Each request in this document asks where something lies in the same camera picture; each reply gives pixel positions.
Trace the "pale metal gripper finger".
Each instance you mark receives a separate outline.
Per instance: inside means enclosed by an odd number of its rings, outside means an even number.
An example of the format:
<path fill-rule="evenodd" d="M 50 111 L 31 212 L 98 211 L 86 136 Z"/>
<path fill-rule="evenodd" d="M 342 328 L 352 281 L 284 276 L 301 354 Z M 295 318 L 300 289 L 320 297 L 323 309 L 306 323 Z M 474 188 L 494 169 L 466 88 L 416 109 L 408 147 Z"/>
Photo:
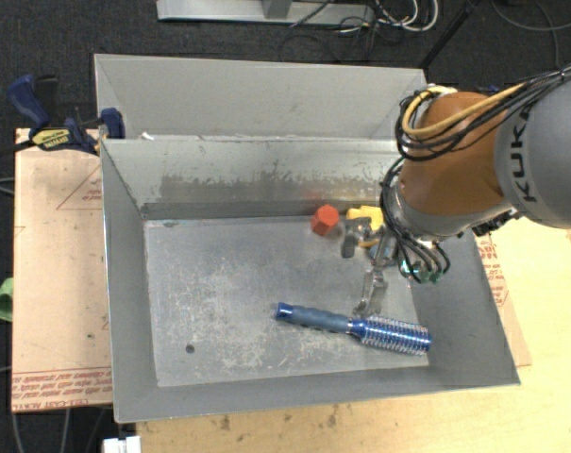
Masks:
<path fill-rule="evenodd" d="M 353 310 L 354 315 L 368 315 L 372 311 L 371 299 L 374 291 L 374 279 L 372 273 L 365 273 L 361 287 L 361 298 Z"/>
<path fill-rule="evenodd" d="M 372 313 L 381 313 L 384 298 L 388 289 L 388 283 L 383 275 L 374 275 L 370 297 L 370 309 Z"/>

